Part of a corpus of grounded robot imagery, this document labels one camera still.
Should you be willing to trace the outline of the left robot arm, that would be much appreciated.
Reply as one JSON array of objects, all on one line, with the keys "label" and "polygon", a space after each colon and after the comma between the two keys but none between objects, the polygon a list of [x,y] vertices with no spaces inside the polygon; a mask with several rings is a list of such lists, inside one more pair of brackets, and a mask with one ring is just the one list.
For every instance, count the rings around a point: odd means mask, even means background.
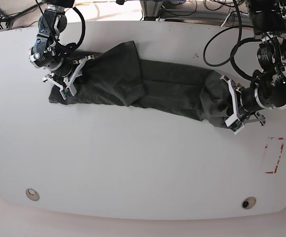
[{"label": "left robot arm", "polygon": [[[231,96],[231,114],[225,124],[233,131],[246,123],[265,124],[259,113],[266,109],[286,109],[286,25],[277,0],[249,0],[248,14],[254,37],[238,42],[231,51],[231,65],[244,79],[250,81],[244,88],[225,78]],[[262,71],[255,70],[251,76],[235,63],[238,48],[248,42],[258,42],[256,53]]]}]

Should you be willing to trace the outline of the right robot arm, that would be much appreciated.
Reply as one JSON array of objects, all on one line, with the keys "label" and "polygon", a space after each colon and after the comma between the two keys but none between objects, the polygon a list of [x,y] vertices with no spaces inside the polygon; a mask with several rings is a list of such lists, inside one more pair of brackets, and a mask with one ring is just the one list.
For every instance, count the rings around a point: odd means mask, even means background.
[{"label": "right robot arm", "polygon": [[[73,0],[43,0],[46,9],[42,10],[38,21],[38,34],[34,46],[29,50],[29,61],[36,68],[50,71],[42,78],[58,87],[65,100],[77,93],[74,81],[82,76],[82,68],[87,61],[95,58],[92,54],[79,51],[86,33],[86,23],[82,13],[75,7]],[[81,20],[81,36],[77,43],[60,43],[60,33],[67,26],[65,9],[73,9]]]}]

